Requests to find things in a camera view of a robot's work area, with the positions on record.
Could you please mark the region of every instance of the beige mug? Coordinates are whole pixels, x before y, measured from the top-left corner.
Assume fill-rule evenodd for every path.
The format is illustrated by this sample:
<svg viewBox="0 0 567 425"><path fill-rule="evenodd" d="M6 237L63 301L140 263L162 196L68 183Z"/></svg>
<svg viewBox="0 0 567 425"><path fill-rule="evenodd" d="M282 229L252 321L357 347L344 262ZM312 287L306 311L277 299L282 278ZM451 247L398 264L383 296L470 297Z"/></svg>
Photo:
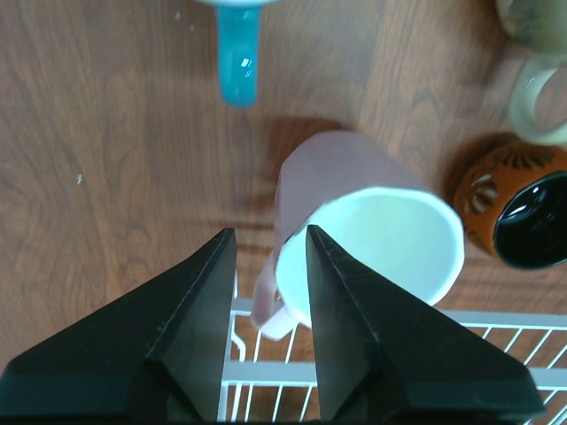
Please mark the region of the beige mug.
<svg viewBox="0 0 567 425"><path fill-rule="evenodd" d="M567 143L567 120L544 129L535 117L535 104L543 86L560 65L567 64L567 0L497 0L504 29L530 48L509 100L514 131L536 144Z"/></svg>

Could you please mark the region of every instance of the cream mug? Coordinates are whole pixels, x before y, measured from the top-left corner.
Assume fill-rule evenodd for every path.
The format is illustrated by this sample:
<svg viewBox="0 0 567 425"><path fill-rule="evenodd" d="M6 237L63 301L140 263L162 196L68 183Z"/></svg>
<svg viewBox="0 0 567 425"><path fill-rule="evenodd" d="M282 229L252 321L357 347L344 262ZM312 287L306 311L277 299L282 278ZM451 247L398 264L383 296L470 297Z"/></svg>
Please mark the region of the cream mug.
<svg viewBox="0 0 567 425"><path fill-rule="evenodd" d="M535 117L536 100L544 84L560 65L567 64L567 0L497 0L496 6L504 29L533 52L517 76L509 100L514 131L532 143L567 143L567 120L543 129Z"/></svg>
<svg viewBox="0 0 567 425"><path fill-rule="evenodd" d="M252 322L272 339L298 323L311 327L309 224L430 305L447 294L464 261L462 223L449 205L369 139L347 131L315 135L282 165L274 251L254 288Z"/></svg>
<svg viewBox="0 0 567 425"><path fill-rule="evenodd" d="M256 101L260 14L276 0L199 0L215 6L219 83L226 103L245 108Z"/></svg>

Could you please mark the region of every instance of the wood grain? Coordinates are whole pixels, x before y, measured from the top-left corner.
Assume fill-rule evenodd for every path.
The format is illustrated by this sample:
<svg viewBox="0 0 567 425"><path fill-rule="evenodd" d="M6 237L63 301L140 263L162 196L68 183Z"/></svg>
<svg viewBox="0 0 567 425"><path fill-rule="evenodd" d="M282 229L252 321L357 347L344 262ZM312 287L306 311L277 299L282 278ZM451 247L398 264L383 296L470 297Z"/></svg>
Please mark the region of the wood grain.
<svg viewBox="0 0 567 425"><path fill-rule="evenodd" d="M279 166L318 131L362 132L447 195L476 146L509 130L527 57L492 0L286 0L263 12L259 98L242 111L220 100L215 43L213 10L187 0L1 3L0 366L221 227L237 229L250 297ZM564 77L541 97L548 124L567 115ZM468 246L441 306L567 313L565 271L512 270ZM310 359L309 332L298 344ZM275 397L262 394L255 406Z"/></svg>

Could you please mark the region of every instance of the mug rim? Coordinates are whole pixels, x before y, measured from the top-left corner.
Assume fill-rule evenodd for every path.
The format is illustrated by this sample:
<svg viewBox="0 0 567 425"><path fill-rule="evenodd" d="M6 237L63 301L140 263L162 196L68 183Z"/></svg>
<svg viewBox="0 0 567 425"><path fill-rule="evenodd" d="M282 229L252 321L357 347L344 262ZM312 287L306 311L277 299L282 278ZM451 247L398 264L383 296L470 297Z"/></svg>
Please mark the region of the mug rim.
<svg viewBox="0 0 567 425"><path fill-rule="evenodd" d="M404 188L394 188L394 187L385 187L385 186L375 186L369 187L365 189L356 190L355 192L351 192L349 194L343 195L342 197L338 197L333 201L325 204L320 205L314 212L312 212L309 217L305 220L305 222L299 227L293 234L291 234L282 244L280 247L279 252L277 253L276 265L275 265L275 276L276 276L276 283L277 288L282 296L282 299L286 305L286 308L290 312L290 315L295 317L297 320L301 321L302 323L306 324L310 327L311 320L309 316L306 316L304 312L301 312L297 306L298 303L289 303L289 293L285 294L287 290L282 291L282 286L280 286L280 282L284 282L287 280L285 279L278 279L278 268L280 267L279 259L281 258L284 251L288 251L289 244L287 244L290 239L293 237L298 237L301 234L307 232L307 226L310 224L317 224L315 221L318 221L322 216L325 216L330 213L331 208L335 208L338 202L353 202L358 199L363 198L370 198L376 196L396 196L398 198L403 197L406 199L411 199L414 201L419 201L424 204L429 205L433 208L440 216L442 216L447 221L447 228L450 230L451 235L454 237L454 261L451 267L447 268L445 273L445 280L440 284L434 293L428 298L425 299L424 302L428 303L429 305L437 304L453 287L454 283L456 282L460 272L462 271L462 266L464 264L465 259L465 250L464 250L464 231L462 227L462 221L456 211L447 204L443 199L438 197L437 195L427 191L427 190L419 190L419 189L404 189Z"/></svg>

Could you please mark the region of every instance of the mug handle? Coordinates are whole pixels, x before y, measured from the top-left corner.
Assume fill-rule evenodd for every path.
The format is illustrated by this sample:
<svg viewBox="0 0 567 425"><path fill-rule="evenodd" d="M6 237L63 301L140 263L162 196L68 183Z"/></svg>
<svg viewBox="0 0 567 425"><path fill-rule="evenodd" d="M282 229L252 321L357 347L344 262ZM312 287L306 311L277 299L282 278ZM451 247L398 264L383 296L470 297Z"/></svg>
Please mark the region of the mug handle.
<svg viewBox="0 0 567 425"><path fill-rule="evenodd" d="M274 309L276 290L276 259L272 252L254 286L252 323L264 336L280 340L298 326L299 321L290 316L285 305Z"/></svg>
<svg viewBox="0 0 567 425"><path fill-rule="evenodd" d="M221 94L236 107L251 106L256 99L260 11L260 7L216 8Z"/></svg>
<svg viewBox="0 0 567 425"><path fill-rule="evenodd" d="M541 58L531 58L514 83L510 96L509 118L517 134L528 142L545 145L567 143L567 120L555 128L544 130L535 118L538 95L557 69L557 66Z"/></svg>

